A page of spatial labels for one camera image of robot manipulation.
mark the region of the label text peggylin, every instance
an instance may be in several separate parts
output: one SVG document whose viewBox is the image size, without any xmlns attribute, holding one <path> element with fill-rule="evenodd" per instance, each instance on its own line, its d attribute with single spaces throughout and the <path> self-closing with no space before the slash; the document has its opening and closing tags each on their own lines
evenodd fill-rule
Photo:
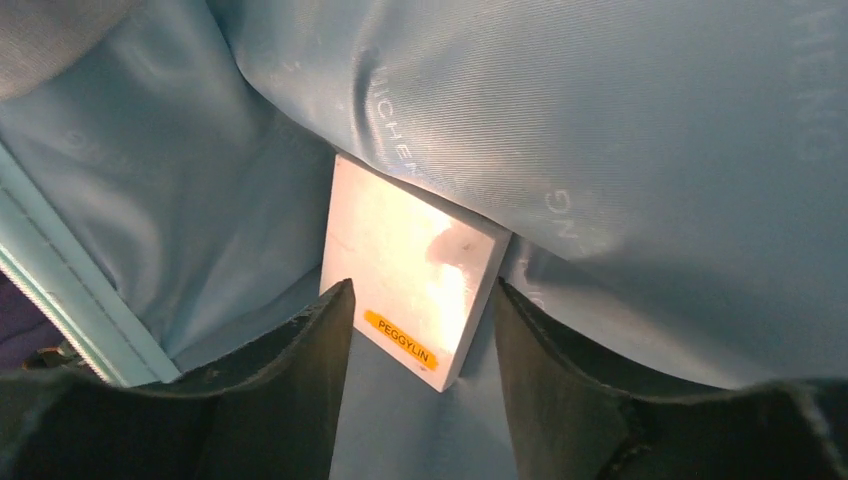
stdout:
<svg viewBox="0 0 848 480">
<path fill-rule="evenodd" d="M 371 324 L 371 326 L 376 328 L 380 333 L 391 339 L 392 342 L 401 347 L 404 351 L 406 351 L 406 353 L 415 357 L 416 360 L 428 369 L 435 370 L 436 367 L 439 366 L 439 362 L 433 352 L 412 339 L 408 334 L 382 315 L 372 312 L 371 310 L 366 310 L 365 321 Z"/>
</svg>

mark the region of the orange label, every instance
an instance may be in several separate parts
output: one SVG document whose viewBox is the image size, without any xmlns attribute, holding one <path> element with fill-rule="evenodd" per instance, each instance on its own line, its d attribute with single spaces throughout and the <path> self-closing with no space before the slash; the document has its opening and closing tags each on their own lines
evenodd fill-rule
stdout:
<svg viewBox="0 0 848 480">
<path fill-rule="evenodd" d="M 436 367 L 439 366 L 439 361 L 436 360 L 436 356 L 433 355 L 433 352 L 424 348 L 423 345 L 412 339 L 412 337 L 404 333 L 404 331 L 398 328 L 395 324 L 388 321 L 386 317 L 379 313 L 372 312 L 371 310 L 366 310 L 365 321 L 370 323 L 372 327 L 379 330 L 380 333 L 387 336 L 406 353 L 415 357 L 415 359 L 421 362 L 421 364 L 425 367 L 430 370 L 435 370 Z"/>
</svg>

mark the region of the white card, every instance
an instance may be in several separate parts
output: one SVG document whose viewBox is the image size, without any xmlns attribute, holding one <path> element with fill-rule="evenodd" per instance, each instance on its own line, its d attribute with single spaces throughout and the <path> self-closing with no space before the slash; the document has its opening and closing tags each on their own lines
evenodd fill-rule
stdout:
<svg viewBox="0 0 848 480">
<path fill-rule="evenodd" d="M 443 392 L 465 361 L 510 235 L 339 155 L 321 292 L 352 278 L 354 327 Z"/>
</svg>

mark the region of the dark purple fabric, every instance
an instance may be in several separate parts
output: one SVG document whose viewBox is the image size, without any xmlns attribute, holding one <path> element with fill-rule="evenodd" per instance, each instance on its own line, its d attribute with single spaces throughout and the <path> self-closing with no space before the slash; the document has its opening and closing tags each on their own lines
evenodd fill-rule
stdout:
<svg viewBox="0 0 848 480">
<path fill-rule="evenodd" d="M 56 327 L 0 273 L 0 370 L 20 368 L 38 349 L 61 342 Z"/>
</svg>

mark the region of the zipper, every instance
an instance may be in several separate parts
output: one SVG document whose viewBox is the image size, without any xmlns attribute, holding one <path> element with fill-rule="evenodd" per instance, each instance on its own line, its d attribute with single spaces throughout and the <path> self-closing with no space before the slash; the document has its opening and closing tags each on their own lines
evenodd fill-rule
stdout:
<svg viewBox="0 0 848 480">
<path fill-rule="evenodd" d="M 21 291 L 21 293 L 32 302 L 44 316 L 47 317 L 48 320 L 56 327 L 57 330 L 65 337 L 65 340 L 74 347 L 74 350 L 79 354 L 80 357 L 88 364 L 89 367 L 106 383 L 117 383 L 117 384 L 125 384 L 126 380 L 120 378 L 120 376 L 116 376 L 111 374 L 110 372 L 113 370 L 109 368 L 109 365 L 104 365 L 106 362 L 105 358 L 102 356 L 93 355 L 93 349 L 87 346 L 83 346 L 80 342 L 77 335 L 74 335 L 70 328 L 68 327 L 68 322 L 66 322 L 60 314 L 60 311 L 53 305 L 45 295 L 43 295 L 37 288 L 33 287 L 33 282 L 28 279 L 23 273 L 15 268 L 14 264 L 11 262 L 9 258 L 8 252 L 0 245 L 0 271 L 9 279 L 17 288 Z"/>
<path fill-rule="evenodd" d="M 104 381 L 132 387 L 179 376 L 162 347 L 2 144 L 0 270 Z"/>
</svg>

